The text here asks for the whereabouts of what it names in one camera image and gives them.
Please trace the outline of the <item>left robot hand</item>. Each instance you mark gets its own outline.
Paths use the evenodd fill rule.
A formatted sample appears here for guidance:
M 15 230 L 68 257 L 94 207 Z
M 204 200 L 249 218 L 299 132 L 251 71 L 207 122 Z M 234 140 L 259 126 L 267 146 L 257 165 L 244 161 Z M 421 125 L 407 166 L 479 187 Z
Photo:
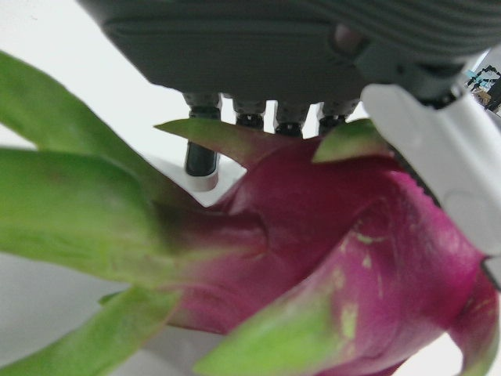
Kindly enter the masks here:
M 497 1 L 84 1 L 83 9 L 156 85 L 220 94 L 297 128 L 362 101 L 500 282 L 500 130 L 463 87 L 468 60 L 500 43 Z

